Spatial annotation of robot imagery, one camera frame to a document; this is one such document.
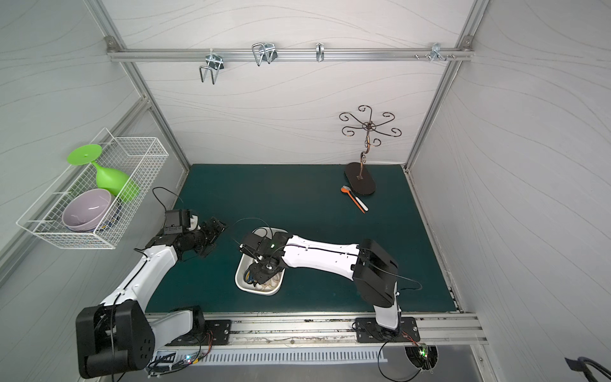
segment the wire basket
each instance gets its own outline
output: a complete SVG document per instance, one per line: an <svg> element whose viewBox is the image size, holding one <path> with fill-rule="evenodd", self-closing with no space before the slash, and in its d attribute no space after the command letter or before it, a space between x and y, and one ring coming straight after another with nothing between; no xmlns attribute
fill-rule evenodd
<svg viewBox="0 0 611 382"><path fill-rule="evenodd" d="M89 232L73 232L62 222L64 209L77 196L98 186L93 164L84 165L77 173L75 167L70 166L21 216L18 226L58 248L114 249L117 246L168 154L158 138L113 137L108 130L104 132L111 139L100 143L103 151L96 162L128 174L132 182L125 183L120 195L131 193L135 197L131 200L116 197L96 228Z"/></svg>

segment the aluminum rail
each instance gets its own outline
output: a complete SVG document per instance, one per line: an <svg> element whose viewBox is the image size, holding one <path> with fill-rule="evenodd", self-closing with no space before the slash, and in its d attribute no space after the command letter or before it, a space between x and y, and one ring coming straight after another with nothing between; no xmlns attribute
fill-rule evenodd
<svg viewBox="0 0 611 382"><path fill-rule="evenodd" d="M149 320L164 314L147 314ZM403 314L414 317L420 341L427 345L485 345L488 343L475 314ZM256 314L210 314L206 320L231 320L229 344L222 348L274 347L379 347L380 343L358 343L352 322L356 317L371 317L367 313L295 312ZM389 343L387 346L407 346Z"/></svg>
<svg viewBox="0 0 611 382"><path fill-rule="evenodd" d="M255 62L250 49L215 49L223 62ZM276 49L278 57L274 62L317 61L316 49ZM109 51L111 61L117 62L205 62L210 54L206 49L127 49ZM431 49L324 49L324 61L428 61ZM470 61L474 52L458 48L440 49L439 54L446 61Z"/></svg>

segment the lavender bowl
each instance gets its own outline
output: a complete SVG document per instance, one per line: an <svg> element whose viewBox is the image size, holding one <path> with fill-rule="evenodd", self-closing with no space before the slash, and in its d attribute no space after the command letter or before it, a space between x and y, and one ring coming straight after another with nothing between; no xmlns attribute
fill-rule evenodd
<svg viewBox="0 0 611 382"><path fill-rule="evenodd" d="M94 188L77 196L62 213L62 223L75 232L90 231L98 226L115 197L103 188Z"/></svg>

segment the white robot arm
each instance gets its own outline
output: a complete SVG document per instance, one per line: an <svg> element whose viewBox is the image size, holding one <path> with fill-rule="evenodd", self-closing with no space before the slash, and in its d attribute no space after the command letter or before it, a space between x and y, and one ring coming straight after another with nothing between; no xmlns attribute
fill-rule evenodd
<svg viewBox="0 0 611 382"><path fill-rule="evenodd" d="M142 258L99 305L76 318L79 372L83 378L144 369L155 351L189 334L203 337L203 314L197 307L172 312L149 323L148 301L166 273L186 251L207 256L227 226L215 218L202 226L189 210L166 212L163 230L141 251Z"/></svg>
<svg viewBox="0 0 611 382"><path fill-rule="evenodd" d="M181 309L149 323L144 315L148 301L166 273L186 251L205 257L227 226L211 218L203 227L188 210L166 212L166 224L142 250L142 258L125 280L99 305L87 307L76 318L79 372L83 378L141 370L155 351L187 334L203 336L199 307ZM249 233L240 251L255 262L247 282L264 284L284 268L307 267L339 274L352 280L361 297L374 306L377 328L396 336L400 309L397 304L397 263L375 241L337 245L276 232L273 237Z"/></svg>
<svg viewBox="0 0 611 382"><path fill-rule="evenodd" d="M277 231L272 238L247 234L240 251L253 257L245 281L264 284L284 268L314 268L354 281L361 297L376 312L377 324L390 332L399 326L397 262L373 240L361 244L329 244Z"/></svg>

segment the dark green tabletop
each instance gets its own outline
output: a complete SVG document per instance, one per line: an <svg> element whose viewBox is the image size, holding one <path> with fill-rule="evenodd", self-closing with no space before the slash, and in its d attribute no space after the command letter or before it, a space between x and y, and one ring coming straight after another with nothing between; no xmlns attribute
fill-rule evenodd
<svg viewBox="0 0 611 382"><path fill-rule="evenodd" d="M341 165L195 164L176 208L227 224L261 218L308 240L334 244L377 241L399 264L399 274L420 281L420 291L402 291L403 311L455 310L422 220L400 166L367 166L376 192L361 199L363 214L340 192L347 185ZM176 264L153 294L147 312L200 305L204 312L373 311L345 277L308 268L286 270L273 296L244 292L234 276L241 253L233 240L266 224L240 221L226 230L205 259ZM398 287L416 285L399 279Z"/></svg>

